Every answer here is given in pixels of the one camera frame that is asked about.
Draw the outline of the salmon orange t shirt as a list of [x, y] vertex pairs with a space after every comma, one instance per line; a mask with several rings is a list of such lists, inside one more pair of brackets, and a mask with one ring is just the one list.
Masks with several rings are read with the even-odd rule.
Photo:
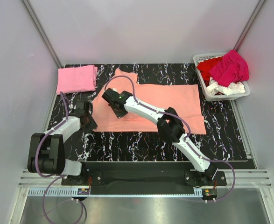
[[[117, 90], [118, 93], [127, 91], [135, 95], [127, 100], [129, 112], [124, 117], [118, 118], [108, 102], [103, 99], [103, 93], [108, 88]], [[155, 123], [133, 111], [157, 117], [157, 111], [171, 107], [186, 121], [185, 129], [189, 127], [192, 134], [206, 134], [196, 84], [138, 84], [137, 74], [116, 69], [115, 79], [101, 89], [92, 104], [92, 117], [98, 125], [97, 132], [157, 132]]]

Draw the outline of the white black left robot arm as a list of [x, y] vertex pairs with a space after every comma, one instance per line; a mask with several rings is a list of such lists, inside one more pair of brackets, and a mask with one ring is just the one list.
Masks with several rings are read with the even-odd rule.
[[27, 169], [41, 177], [71, 175], [77, 184], [85, 184], [88, 173], [82, 163], [65, 157], [65, 142], [76, 132], [91, 132], [98, 126], [92, 117], [91, 102], [78, 101], [74, 112], [68, 114], [53, 128], [31, 136]]

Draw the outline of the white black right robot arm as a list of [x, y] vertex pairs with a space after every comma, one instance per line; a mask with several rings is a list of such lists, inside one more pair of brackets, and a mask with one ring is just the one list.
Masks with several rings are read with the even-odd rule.
[[201, 181], [200, 185], [210, 185], [215, 181], [218, 168], [190, 140], [190, 126], [178, 116], [174, 108], [158, 108], [127, 91], [118, 93], [111, 88], [104, 91], [102, 98], [118, 118], [134, 113], [155, 124], [160, 138], [179, 149], [191, 162]]

